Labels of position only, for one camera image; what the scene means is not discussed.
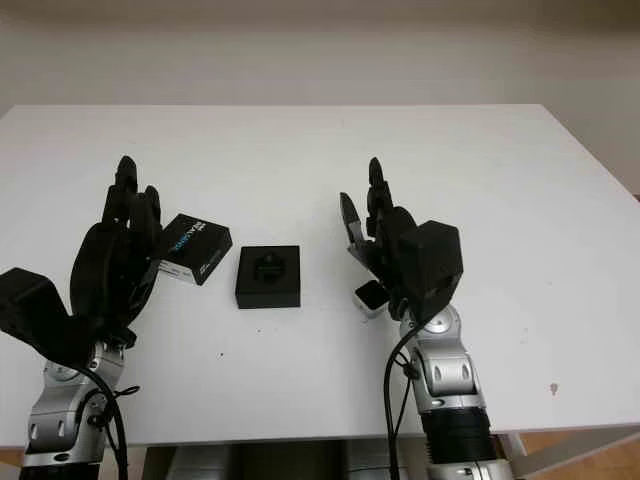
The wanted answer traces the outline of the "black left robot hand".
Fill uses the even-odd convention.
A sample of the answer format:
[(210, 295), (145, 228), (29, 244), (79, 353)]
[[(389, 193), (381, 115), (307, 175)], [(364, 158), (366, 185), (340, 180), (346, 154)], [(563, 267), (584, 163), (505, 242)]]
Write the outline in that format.
[(125, 349), (137, 336), (130, 324), (153, 290), (162, 233), (159, 193), (138, 190), (135, 161), (121, 158), (108, 187), (101, 220), (86, 233), (71, 272), (72, 316), (95, 339)]

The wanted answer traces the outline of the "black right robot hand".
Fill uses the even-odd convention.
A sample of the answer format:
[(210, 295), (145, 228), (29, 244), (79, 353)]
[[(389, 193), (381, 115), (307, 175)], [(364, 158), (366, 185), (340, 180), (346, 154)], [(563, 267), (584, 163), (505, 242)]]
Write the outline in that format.
[(399, 259), (402, 234), (416, 226), (409, 212), (393, 203), (378, 158), (368, 166), (367, 217), (361, 219), (351, 197), (339, 194), (340, 211), (348, 237), (348, 252), (373, 278), (353, 293), (354, 304), (365, 318), (375, 318), (389, 307), (395, 315), (405, 297)]

